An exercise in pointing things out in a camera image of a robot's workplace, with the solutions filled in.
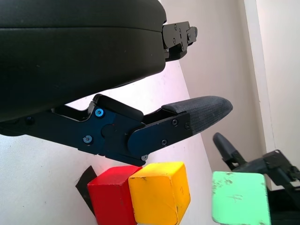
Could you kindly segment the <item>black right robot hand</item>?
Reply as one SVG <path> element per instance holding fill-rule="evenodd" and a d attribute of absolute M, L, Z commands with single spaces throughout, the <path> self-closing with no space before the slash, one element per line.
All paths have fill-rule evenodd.
<path fill-rule="evenodd" d="M 280 190 L 267 189 L 272 224 L 300 223 L 300 187 L 292 185 L 292 182 L 300 180 L 300 171 L 280 150 L 247 162 L 222 134 L 215 133 L 213 142 L 232 172 L 266 174 L 277 186 L 283 187 Z"/>

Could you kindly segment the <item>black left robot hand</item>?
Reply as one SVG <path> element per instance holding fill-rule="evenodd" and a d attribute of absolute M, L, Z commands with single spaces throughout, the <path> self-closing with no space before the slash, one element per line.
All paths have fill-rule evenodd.
<path fill-rule="evenodd" d="M 142 166 L 233 109 L 204 96 L 150 114 L 101 94 L 160 73 L 197 38 L 157 0 L 3 0 L 0 133 L 29 135 Z"/>

